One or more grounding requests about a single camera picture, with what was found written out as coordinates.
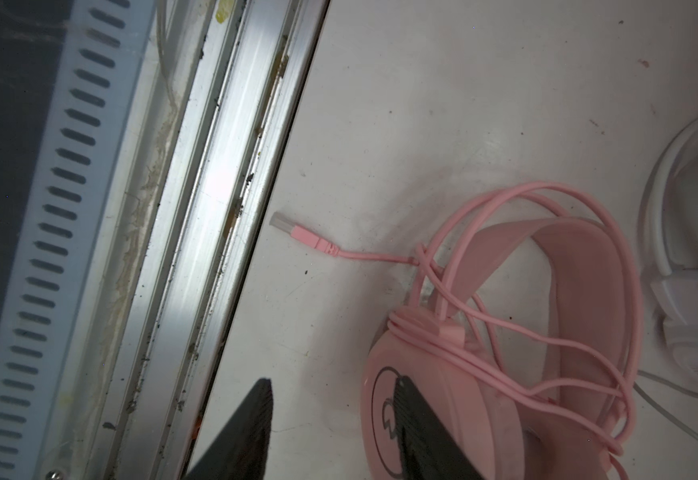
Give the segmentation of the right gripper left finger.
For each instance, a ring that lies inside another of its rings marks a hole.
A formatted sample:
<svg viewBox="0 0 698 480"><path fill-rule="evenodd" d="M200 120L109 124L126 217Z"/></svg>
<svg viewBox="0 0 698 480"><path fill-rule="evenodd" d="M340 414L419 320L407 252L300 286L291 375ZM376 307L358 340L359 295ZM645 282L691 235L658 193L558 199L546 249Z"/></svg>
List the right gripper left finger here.
<svg viewBox="0 0 698 480"><path fill-rule="evenodd" d="M258 379L185 479L261 480L265 476L274 398L270 379Z"/></svg>

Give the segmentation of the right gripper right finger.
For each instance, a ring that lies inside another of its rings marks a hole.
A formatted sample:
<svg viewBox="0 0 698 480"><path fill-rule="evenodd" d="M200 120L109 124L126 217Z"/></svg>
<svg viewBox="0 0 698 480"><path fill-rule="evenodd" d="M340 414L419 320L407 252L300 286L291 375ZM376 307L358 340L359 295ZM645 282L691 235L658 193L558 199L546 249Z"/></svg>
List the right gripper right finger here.
<svg viewBox="0 0 698 480"><path fill-rule="evenodd" d="M396 380L393 408L404 479L484 480L407 376Z"/></svg>

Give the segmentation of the pink cat-ear headphones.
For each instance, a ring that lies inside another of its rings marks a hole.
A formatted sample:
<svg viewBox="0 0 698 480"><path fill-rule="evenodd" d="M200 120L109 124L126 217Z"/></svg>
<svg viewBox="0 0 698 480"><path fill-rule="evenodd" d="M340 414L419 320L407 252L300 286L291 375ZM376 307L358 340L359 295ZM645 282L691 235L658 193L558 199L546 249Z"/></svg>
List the pink cat-ear headphones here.
<svg viewBox="0 0 698 480"><path fill-rule="evenodd" d="M526 242L550 269L542 352L505 354L520 326L490 316L478 292ZM640 290L623 243L604 225L558 217L477 232L422 304L392 310L369 351L360 412L375 479L404 479L393 408L409 377L484 479L604 479L633 425Z"/></svg>

